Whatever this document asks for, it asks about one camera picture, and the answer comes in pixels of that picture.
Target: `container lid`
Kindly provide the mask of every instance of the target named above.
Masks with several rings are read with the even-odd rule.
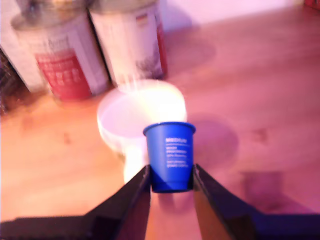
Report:
[[[48,9],[74,10],[85,9],[93,0],[36,0]]]
[[[131,12],[153,5],[157,0],[95,0],[89,7],[98,14]]]
[[[85,11],[84,8],[57,10],[46,4],[37,3],[11,20],[12,27],[17,31],[45,29],[68,22]]]

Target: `white plastic container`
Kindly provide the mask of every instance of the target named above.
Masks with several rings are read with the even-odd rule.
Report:
[[[148,125],[187,120],[184,96],[172,84],[142,80],[127,93],[112,90],[101,101],[97,123],[104,142],[125,156],[124,182],[148,164],[143,129]]]
[[[108,88],[108,73],[84,7],[56,10],[38,4],[11,24],[61,101],[86,99]]]
[[[116,87],[130,90],[140,79],[167,74],[156,0],[96,0],[89,10]]]

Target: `can label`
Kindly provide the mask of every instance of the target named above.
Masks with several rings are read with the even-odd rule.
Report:
[[[91,13],[116,86],[158,79],[167,72],[163,29],[157,5],[130,13]]]
[[[104,91],[108,74],[83,13],[64,24],[18,32],[34,56],[52,93],[62,101],[80,100]]]
[[[73,49],[54,54],[35,54],[52,93],[61,100],[84,99],[91,95],[85,75]]]
[[[155,22],[156,22],[156,37],[159,45],[160,62],[163,74],[168,73],[167,54],[165,47],[164,26],[162,24],[161,16],[158,9],[155,10]]]

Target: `blue paper cup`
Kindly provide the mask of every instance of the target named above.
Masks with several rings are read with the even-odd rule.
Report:
[[[178,193],[192,189],[190,179],[195,131],[192,124],[177,121],[152,124],[143,130],[154,193]]]

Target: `wall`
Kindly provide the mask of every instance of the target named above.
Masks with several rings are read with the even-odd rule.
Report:
[[[160,0],[165,31],[302,4],[302,0]]]

